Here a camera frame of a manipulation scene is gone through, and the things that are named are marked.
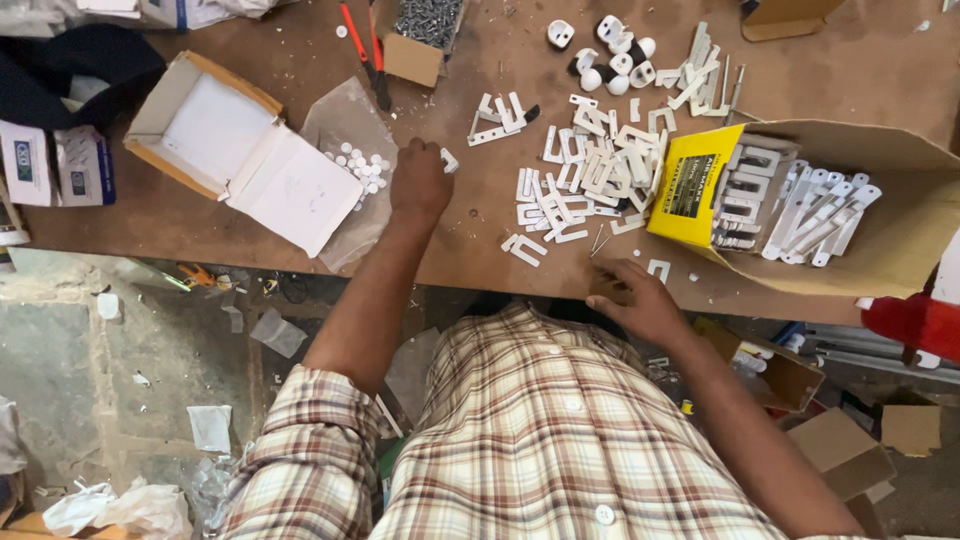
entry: person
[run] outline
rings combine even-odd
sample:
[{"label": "person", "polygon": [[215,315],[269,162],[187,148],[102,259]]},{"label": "person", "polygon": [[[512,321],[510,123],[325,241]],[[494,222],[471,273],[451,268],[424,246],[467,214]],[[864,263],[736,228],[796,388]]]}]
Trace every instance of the person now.
[{"label": "person", "polygon": [[521,304],[441,337],[416,432],[372,526],[390,367],[420,259],[453,193],[440,147],[399,152],[393,214],[269,411],[230,484],[225,538],[804,538],[862,535],[820,475],[688,325],[659,280],[587,305],[662,349],[709,444],[627,365],[631,346]]}]

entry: fingers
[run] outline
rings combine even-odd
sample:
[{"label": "fingers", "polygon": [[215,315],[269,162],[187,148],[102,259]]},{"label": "fingers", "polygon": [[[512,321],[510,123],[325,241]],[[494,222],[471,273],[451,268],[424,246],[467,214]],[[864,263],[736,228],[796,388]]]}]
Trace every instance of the fingers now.
[{"label": "fingers", "polygon": [[587,306],[610,317],[615,323],[623,325],[628,308],[621,306],[606,296],[588,296]]},{"label": "fingers", "polygon": [[650,278],[650,274],[632,260],[625,258],[601,258],[594,263],[602,270],[614,274],[619,280],[623,281],[632,289],[636,289],[643,280]]}]

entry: metal pin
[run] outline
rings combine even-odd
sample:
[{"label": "metal pin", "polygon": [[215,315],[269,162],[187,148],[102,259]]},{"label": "metal pin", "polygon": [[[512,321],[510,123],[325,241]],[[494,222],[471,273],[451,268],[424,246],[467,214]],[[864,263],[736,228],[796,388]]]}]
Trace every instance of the metal pin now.
[{"label": "metal pin", "polygon": [[740,66],[740,75],[736,78],[736,85],[733,86],[733,98],[730,100],[730,112],[723,121],[723,127],[728,127],[733,122],[733,110],[736,109],[736,102],[740,99],[740,86],[743,84],[743,73],[747,70],[747,64]]},{"label": "metal pin", "polygon": [[603,243],[600,244],[600,247],[597,248],[593,253],[590,254],[590,258],[593,258],[593,256],[596,255],[598,251],[602,250],[603,247],[604,247],[605,245],[607,245],[607,242],[610,241],[611,238],[613,238],[613,235],[612,235],[612,234],[608,234],[607,237],[604,239]]},{"label": "metal pin", "polygon": [[593,238],[593,247],[590,248],[590,256],[593,257],[593,250],[597,249],[597,242],[600,241],[600,233],[603,232],[603,223],[600,224],[600,230],[597,231],[597,237]]},{"label": "metal pin", "polygon": [[723,68],[723,88],[720,89],[720,107],[727,105],[727,76],[730,74],[730,55],[727,55],[727,65]]}]

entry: red object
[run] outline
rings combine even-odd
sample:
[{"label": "red object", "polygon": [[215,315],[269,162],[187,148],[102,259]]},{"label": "red object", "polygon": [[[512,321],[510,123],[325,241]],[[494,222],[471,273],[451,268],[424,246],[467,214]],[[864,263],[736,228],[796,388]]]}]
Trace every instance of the red object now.
[{"label": "red object", "polygon": [[877,298],[860,312],[863,326],[884,337],[960,363],[960,307],[924,293],[906,300]]},{"label": "red object", "polygon": [[353,38],[353,46],[357,48],[357,54],[360,55],[360,61],[368,61],[367,50],[363,48],[363,41],[357,35],[357,29],[353,27],[353,19],[350,18],[350,11],[347,4],[340,3],[340,13],[344,15],[344,21],[347,22],[347,30],[350,30],[350,37]]}]

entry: wire cutter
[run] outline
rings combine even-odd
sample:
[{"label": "wire cutter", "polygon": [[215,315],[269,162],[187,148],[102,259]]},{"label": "wire cutter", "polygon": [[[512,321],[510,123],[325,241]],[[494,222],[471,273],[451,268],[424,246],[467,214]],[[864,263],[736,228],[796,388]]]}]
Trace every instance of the wire cutter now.
[{"label": "wire cutter", "polygon": [[393,103],[390,100],[390,94],[387,92],[387,74],[383,71],[383,50],[380,47],[380,40],[376,37],[376,30],[373,29],[373,5],[370,6],[367,13],[370,20],[370,35],[373,41],[373,64],[370,63],[363,41],[360,40],[357,29],[353,26],[353,19],[350,17],[347,3],[343,0],[340,2],[340,13],[343,14],[344,21],[347,23],[347,30],[350,32],[350,37],[353,38],[353,46],[356,47],[357,55],[360,56],[360,63],[363,64],[364,69],[367,70],[367,76],[370,77],[370,88],[376,94],[376,104],[381,110],[390,112]]}]

